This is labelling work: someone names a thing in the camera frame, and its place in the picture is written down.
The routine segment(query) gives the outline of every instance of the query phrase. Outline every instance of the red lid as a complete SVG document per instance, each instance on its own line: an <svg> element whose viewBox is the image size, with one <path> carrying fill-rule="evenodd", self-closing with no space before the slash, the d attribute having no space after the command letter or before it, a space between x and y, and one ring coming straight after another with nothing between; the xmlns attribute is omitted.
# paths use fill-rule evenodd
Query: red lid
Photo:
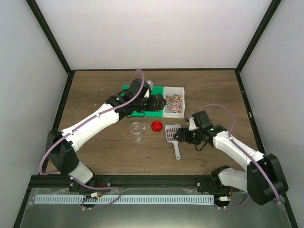
<svg viewBox="0 0 304 228"><path fill-rule="evenodd" d="M151 128L154 132L160 132L162 130L162 123L159 121L154 121L151 124Z"/></svg>

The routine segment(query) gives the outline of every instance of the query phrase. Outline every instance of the clear plastic cup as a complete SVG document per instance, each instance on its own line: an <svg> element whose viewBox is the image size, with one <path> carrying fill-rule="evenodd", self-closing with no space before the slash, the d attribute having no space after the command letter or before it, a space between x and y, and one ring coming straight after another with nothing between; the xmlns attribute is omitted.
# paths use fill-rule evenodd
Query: clear plastic cup
<svg viewBox="0 0 304 228"><path fill-rule="evenodd" d="M133 134L134 140L139 142L143 136L143 125L140 122L134 122L131 124L130 131Z"/></svg>

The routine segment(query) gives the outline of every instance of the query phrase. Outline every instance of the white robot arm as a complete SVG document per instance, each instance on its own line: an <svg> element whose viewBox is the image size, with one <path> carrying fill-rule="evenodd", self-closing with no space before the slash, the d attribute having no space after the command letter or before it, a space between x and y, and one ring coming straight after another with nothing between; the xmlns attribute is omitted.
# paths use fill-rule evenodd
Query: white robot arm
<svg viewBox="0 0 304 228"><path fill-rule="evenodd" d="M47 150L65 137L48 155L48 158L61 174L74 177L91 187L95 186L96 179L93 171L77 158L76 152L80 147L98 132L131 115L134 111L144 112L164 109L166 100L161 94L151 94L151 81L144 82L139 95L128 105L123 105L138 93L141 84L141 79L133 80L128 89L111 96L98 110L84 120L61 132L57 129L52 129L49 132ZM113 107L117 107L117 109L107 111Z"/></svg>
<svg viewBox="0 0 304 228"><path fill-rule="evenodd" d="M199 145L202 141L208 143L226 153L244 169L244 171L237 171L228 166L222 166L211 172L218 188L230 186L248 192L250 197L260 205L272 200L275 194L258 167L253 164L252 160L254 160L271 180L278 194L288 191L281 165L273 154L265 155L255 151L229 135L223 126L213 126L205 111L194 113L186 120L189 127L180 128L177 131L174 136L177 141L194 145Z"/></svg>

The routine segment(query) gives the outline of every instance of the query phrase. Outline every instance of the wooden table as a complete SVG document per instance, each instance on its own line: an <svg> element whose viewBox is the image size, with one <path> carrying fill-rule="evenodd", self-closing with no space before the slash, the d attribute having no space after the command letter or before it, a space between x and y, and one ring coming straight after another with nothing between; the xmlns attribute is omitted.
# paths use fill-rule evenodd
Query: wooden table
<svg viewBox="0 0 304 228"><path fill-rule="evenodd" d="M184 87L185 115L210 103L228 107L237 120L233 135L257 149L234 71L145 71L145 78L152 80L155 86ZM96 111L107 98L132 80L132 71L77 71L59 129L70 127ZM206 111L214 125L230 128L232 118L226 110L208 107ZM181 159L176 160L173 145L166 141L164 129L159 133L151 130L151 123L155 120L163 125L186 126L184 119L124 118L91 138L77 155L96 174L210 175L222 165L242 170L229 156L210 145L198 152L194 145L179 143ZM134 121L141 122L146 128L140 142L135 142L130 133ZM47 170L53 169L49 163Z"/></svg>

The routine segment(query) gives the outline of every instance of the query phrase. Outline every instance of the white scoop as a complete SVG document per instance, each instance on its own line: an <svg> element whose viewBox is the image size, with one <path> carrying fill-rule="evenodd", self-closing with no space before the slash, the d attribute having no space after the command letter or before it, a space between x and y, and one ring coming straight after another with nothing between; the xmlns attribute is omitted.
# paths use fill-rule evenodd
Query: white scoop
<svg viewBox="0 0 304 228"><path fill-rule="evenodd" d="M166 125L165 126L165 131L166 131L166 139L168 142L173 143L174 146L174 151L175 151L175 158L177 160L181 159L180 156L180 150L179 150L179 142L173 138L177 130L181 128L180 124L175 124L175 125Z"/></svg>

